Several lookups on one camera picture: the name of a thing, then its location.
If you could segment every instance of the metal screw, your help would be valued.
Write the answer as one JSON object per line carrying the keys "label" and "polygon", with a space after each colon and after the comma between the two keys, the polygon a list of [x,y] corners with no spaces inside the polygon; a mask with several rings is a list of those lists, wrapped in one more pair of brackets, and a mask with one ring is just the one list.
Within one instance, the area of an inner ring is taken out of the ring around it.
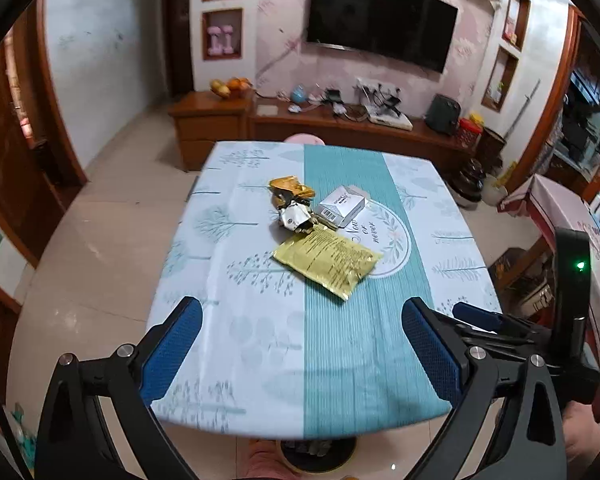
{"label": "metal screw", "polygon": [[58,359],[58,364],[61,366],[67,366],[71,361],[74,360],[73,354],[62,354]]}
{"label": "metal screw", "polygon": [[472,346],[469,348],[469,354],[474,359],[478,359],[478,361],[481,361],[487,357],[487,352],[484,351],[484,348],[480,348],[479,346]]}
{"label": "metal screw", "polygon": [[120,346],[116,351],[116,354],[118,354],[118,357],[129,357],[133,352],[134,346],[127,343],[125,345]]}
{"label": "metal screw", "polygon": [[544,359],[542,359],[541,355],[533,354],[531,356],[531,364],[533,366],[537,366],[538,368],[544,366]]}

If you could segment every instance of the barcode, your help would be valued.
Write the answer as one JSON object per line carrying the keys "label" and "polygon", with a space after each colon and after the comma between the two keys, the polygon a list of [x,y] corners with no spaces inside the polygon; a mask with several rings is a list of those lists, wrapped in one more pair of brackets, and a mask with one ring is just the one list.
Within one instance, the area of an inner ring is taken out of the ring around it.
{"label": "barcode", "polygon": [[322,210],[322,216],[324,216],[327,220],[335,220],[336,219],[336,214],[329,211],[328,209]]}

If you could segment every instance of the teal stripe on tablecloth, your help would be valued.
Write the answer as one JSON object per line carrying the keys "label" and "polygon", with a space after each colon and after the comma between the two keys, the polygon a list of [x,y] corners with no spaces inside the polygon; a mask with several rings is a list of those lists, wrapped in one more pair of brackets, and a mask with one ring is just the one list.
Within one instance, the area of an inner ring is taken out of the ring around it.
{"label": "teal stripe on tablecloth", "polygon": [[315,203],[354,184],[407,226],[411,256],[395,274],[366,278],[349,301],[305,281],[304,436],[317,438],[396,428],[448,412],[400,322],[412,296],[433,304],[413,232],[381,153],[335,146],[304,147],[304,183]]}

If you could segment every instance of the tablecloth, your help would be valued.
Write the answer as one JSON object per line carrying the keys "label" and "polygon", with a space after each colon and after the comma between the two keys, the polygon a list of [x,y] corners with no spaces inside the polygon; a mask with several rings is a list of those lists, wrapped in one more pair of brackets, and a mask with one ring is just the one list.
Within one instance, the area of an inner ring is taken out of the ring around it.
{"label": "tablecloth", "polygon": [[555,227],[584,231],[589,234],[591,251],[589,320],[596,338],[600,365],[600,231],[589,214],[587,205],[573,191],[536,174],[504,199],[499,209],[511,214],[530,216],[553,249],[555,249]]}
{"label": "tablecloth", "polygon": [[[317,192],[356,185],[371,201],[340,233],[382,253],[343,302],[271,253],[267,185],[296,175]],[[404,426],[448,412],[402,332],[405,300],[451,314],[500,311],[484,261],[433,165],[335,146],[218,142],[186,206],[147,329],[183,296],[203,323],[158,418],[219,433],[315,438]]]}

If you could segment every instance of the pink floral wallpaper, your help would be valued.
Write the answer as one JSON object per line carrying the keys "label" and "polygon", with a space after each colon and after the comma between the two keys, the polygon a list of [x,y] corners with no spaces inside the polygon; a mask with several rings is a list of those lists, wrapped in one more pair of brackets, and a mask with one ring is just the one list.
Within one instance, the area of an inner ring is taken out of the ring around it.
{"label": "pink floral wallpaper", "polygon": [[474,89],[484,59],[494,10],[486,0],[443,0],[458,8],[456,28],[442,74],[415,64],[366,52],[331,50],[301,40],[306,0],[260,0],[256,48],[260,93],[290,92],[297,84],[308,91],[339,88],[345,101],[354,101],[357,76],[401,88],[400,108],[423,115],[437,93],[463,105]]}

